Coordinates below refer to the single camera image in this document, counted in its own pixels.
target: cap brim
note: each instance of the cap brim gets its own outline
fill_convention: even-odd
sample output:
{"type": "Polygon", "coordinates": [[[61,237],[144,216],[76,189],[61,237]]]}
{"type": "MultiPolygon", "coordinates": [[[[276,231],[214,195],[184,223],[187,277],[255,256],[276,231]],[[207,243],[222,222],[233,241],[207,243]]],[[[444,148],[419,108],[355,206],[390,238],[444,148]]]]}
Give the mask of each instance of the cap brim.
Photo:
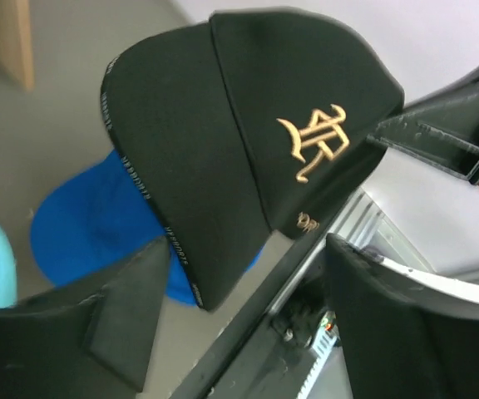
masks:
{"type": "MultiPolygon", "coordinates": [[[[31,226],[31,246],[38,267],[56,286],[105,268],[165,235],[112,152],[100,164],[53,191],[31,226]]],[[[190,284],[174,251],[166,294],[195,305],[190,284]]]]}

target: black baseball cap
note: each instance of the black baseball cap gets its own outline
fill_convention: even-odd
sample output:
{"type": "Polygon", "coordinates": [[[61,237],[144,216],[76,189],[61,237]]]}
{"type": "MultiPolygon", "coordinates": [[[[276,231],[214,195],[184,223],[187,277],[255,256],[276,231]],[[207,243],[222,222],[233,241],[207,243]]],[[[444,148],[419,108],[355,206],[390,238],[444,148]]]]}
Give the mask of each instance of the black baseball cap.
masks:
{"type": "Polygon", "coordinates": [[[272,231],[297,239],[337,213],[385,152],[367,133],[402,105],[356,32],[293,9],[218,12],[147,38],[101,87],[119,161],[206,310],[272,231]]]}

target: machine part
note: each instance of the machine part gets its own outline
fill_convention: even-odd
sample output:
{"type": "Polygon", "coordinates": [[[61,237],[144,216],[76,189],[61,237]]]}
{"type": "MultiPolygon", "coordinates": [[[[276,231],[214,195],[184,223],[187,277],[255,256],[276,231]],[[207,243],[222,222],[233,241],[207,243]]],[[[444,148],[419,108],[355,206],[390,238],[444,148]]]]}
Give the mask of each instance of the machine part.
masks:
{"type": "Polygon", "coordinates": [[[381,121],[368,141],[479,185],[479,68],[381,121]]]}
{"type": "Polygon", "coordinates": [[[296,347],[311,346],[319,326],[329,320],[329,291],[323,277],[324,251],[313,260],[303,281],[274,317],[274,329],[285,342],[296,347]]]}
{"type": "Polygon", "coordinates": [[[312,388],[314,388],[314,384],[319,378],[328,357],[337,346],[338,340],[338,336],[326,331],[324,327],[319,327],[318,333],[316,334],[314,343],[311,347],[311,352],[316,357],[315,363],[304,380],[304,384],[300,389],[300,393],[297,395],[297,399],[308,399],[309,393],[312,391],[312,388]]]}
{"type": "Polygon", "coordinates": [[[327,311],[319,324],[319,329],[323,329],[325,332],[331,332],[336,326],[336,313],[333,311],[327,311]]]}
{"type": "MultiPolygon", "coordinates": [[[[342,208],[346,202],[347,200],[342,201],[342,208]]],[[[239,354],[245,350],[245,343],[256,338],[256,329],[259,328],[260,324],[264,323],[266,319],[270,320],[272,324],[274,320],[271,316],[279,312],[286,299],[299,284],[300,279],[308,271],[315,255],[324,247],[324,238],[332,222],[332,220],[327,220],[326,224],[319,229],[306,234],[293,244],[223,333],[217,337],[206,354],[199,360],[197,367],[188,374],[173,392],[170,399],[191,398],[194,397],[194,392],[200,392],[199,396],[195,397],[201,399],[207,396],[212,387],[215,388],[212,398],[217,397],[216,384],[229,371],[231,375],[235,375],[233,363],[235,363],[239,354]]],[[[283,343],[282,335],[277,333],[272,325],[269,326],[269,330],[279,338],[280,343],[283,343]]]]}
{"type": "Polygon", "coordinates": [[[440,293],[445,293],[454,298],[460,298],[471,303],[479,304],[478,284],[466,283],[454,278],[421,272],[407,266],[402,266],[388,258],[383,259],[382,265],[422,284],[425,287],[435,289],[440,293]]]}
{"type": "Polygon", "coordinates": [[[266,316],[214,384],[209,399],[295,399],[316,360],[315,352],[283,342],[266,316]]]}

